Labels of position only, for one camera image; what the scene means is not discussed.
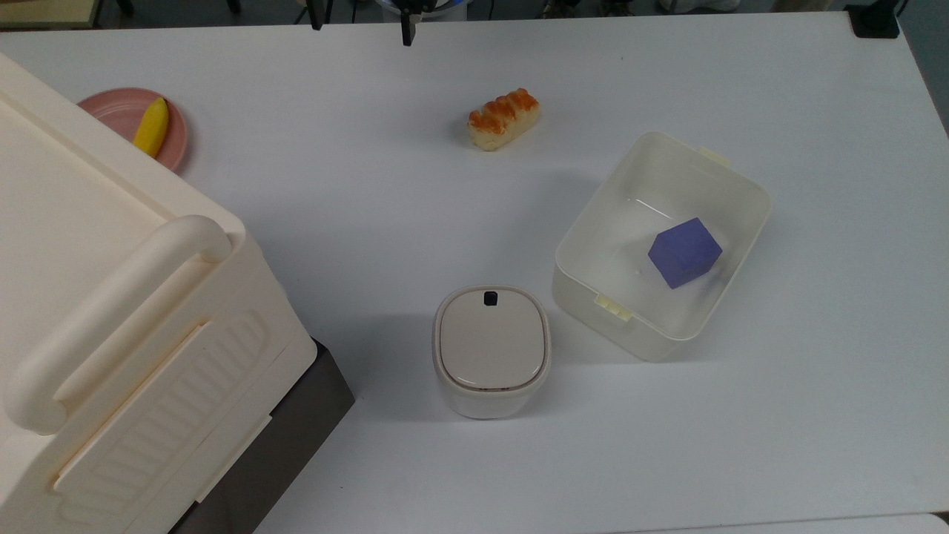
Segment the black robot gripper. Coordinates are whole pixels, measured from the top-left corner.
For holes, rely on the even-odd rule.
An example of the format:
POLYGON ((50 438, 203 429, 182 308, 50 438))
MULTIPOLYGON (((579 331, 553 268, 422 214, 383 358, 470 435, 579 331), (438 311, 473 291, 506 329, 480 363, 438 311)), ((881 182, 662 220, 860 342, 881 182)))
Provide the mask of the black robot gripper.
MULTIPOLYGON (((394 0, 394 6, 400 11, 401 41, 404 47, 411 47, 416 36, 416 14, 433 13, 436 0, 394 0)), ((325 7, 321 0, 309 0, 309 21, 312 30, 322 30, 325 24, 325 7)))

